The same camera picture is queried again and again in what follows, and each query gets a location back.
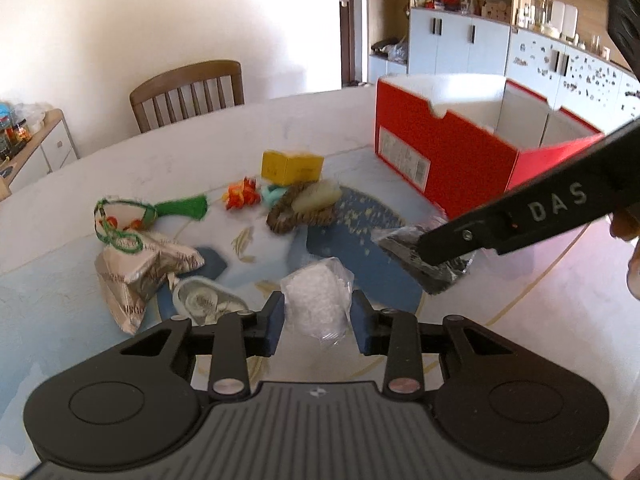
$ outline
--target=crumpled paper bag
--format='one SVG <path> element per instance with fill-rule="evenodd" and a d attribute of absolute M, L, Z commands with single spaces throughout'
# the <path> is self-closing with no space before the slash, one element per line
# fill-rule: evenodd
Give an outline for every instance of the crumpled paper bag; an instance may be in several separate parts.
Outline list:
<path fill-rule="evenodd" d="M 204 258 L 193 248 L 159 233 L 138 235 L 143 241 L 139 253 L 127 254 L 107 246 L 95 259 L 102 296 L 118 326 L 131 335 L 140 328 L 146 303 L 169 272 L 182 274 L 204 265 Z"/>

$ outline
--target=white wall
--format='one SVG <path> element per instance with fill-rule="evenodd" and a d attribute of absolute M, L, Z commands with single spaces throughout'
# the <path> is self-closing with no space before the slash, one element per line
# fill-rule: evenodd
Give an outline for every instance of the white wall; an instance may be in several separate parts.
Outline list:
<path fill-rule="evenodd" d="M 338 0 L 0 0 L 0 100 L 62 108 L 81 155 L 138 133 L 129 93 L 206 59 L 256 102 L 340 88 Z"/>

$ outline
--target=jar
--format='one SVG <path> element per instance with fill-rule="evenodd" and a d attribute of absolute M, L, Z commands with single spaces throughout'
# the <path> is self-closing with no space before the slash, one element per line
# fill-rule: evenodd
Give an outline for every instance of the jar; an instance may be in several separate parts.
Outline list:
<path fill-rule="evenodd" d="M 6 130 L 0 130 L 0 164 L 6 160 L 11 160 L 11 141 Z"/>
<path fill-rule="evenodd" d="M 14 129 L 14 126 L 9 126 L 5 128 L 3 131 L 4 131 L 4 134 L 8 137 L 9 142 L 11 143 L 12 146 L 20 142 L 20 140 L 18 139 L 18 134 Z"/>
<path fill-rule="evenodd" d="M 547 22 L 549 0 L 531 0 L 530 14 L 533 17 L 533 23 L 536 30 Z"/>
<path fill-rule="evenodd" d="M 31 140 L 31 132 L 29 131 L 27 119 L 23 119 L 18 124 L 16 124 L 14 126 L 14 132 L 18 137 L 18 141 L 24 140 L 25 142 L 29 142 Z"/>

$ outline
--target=plastic bag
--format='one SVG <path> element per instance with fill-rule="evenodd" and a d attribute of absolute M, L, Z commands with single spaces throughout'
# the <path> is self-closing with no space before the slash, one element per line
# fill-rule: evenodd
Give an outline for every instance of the plastic bag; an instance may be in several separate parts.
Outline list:
<path fill-rule="evenodd" d="M 406 63 L 409 57 L 409 43 L 407 41 L 401 41 L 395 44 L 388 54 L 388 60 L 396 63 Z"/>
<path fill-rule="evenodd" d="M 338 258 L 326 258 L 281 280 L 289 327 L 323 342 L 340 341 L 349 329 L 353 278 Z"/>
<path fill-rule="evenodd" d="M 106 246 L 95 259 L 102 296 L 123 332 L 134 335 L 145 316 L 146 303 L 169 272 L 182 274 L 204 265 L 200 253 L 160 233 L 137 233 L 143 249 L 127 254 Z"/>
<path fill-rule="evenodd" d="M 438 266 L 425 263 L 417 253 L 418 239 L 446 223 L 440 216 L 426 222 L 397 229 L 373 229 L 371 239 L 408 272 L 427 294 L 444 292 L 459 280 L 473 261 L 475 252 L 459 256 Z"/>
<path fill-rule="evenodd" d="M 14 115 L 18 121 L 26 119 L 29 131 L 32 134 L 36 134 L 44 126 L 44 117 L 47 110 L 50 110 L 50 107 L 40 103 L 18 103 L 14 107 Z"/>

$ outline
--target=metal screw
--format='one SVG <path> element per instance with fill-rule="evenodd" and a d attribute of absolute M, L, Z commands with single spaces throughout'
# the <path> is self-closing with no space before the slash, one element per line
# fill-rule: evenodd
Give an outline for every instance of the metal screw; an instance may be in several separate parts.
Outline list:
<path fill-rule="evenodd" d="M 420 389 L 420 383 L 409 377 L 398 377 L 389 381 L 389 389 L 395 394 L 414 394 Z"/>
<path fill-rule="evenodd" d="M 244 390 L 244 383 L 238 379 L 219 379 L 213 383 L 213 391 L 220 395 L 235 395 Z"/>

